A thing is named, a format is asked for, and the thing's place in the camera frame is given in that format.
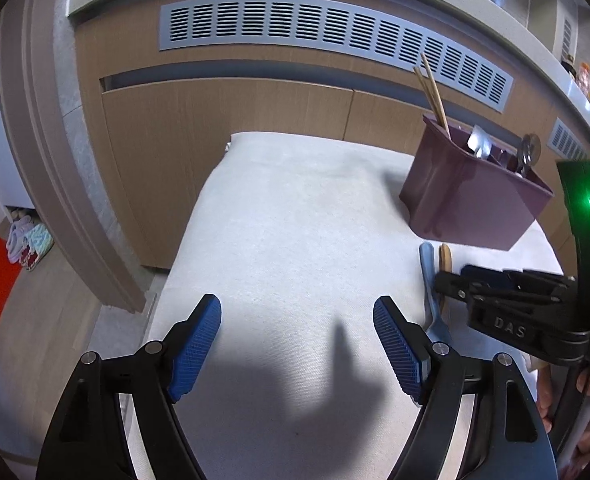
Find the person's right hand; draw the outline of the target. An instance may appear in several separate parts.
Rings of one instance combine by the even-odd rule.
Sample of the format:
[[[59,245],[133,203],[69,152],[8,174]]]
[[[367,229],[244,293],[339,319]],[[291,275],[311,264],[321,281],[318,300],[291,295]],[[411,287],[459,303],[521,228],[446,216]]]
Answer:
[[[590,367],[537,365],[537,403],[557,467],[590,463]]]

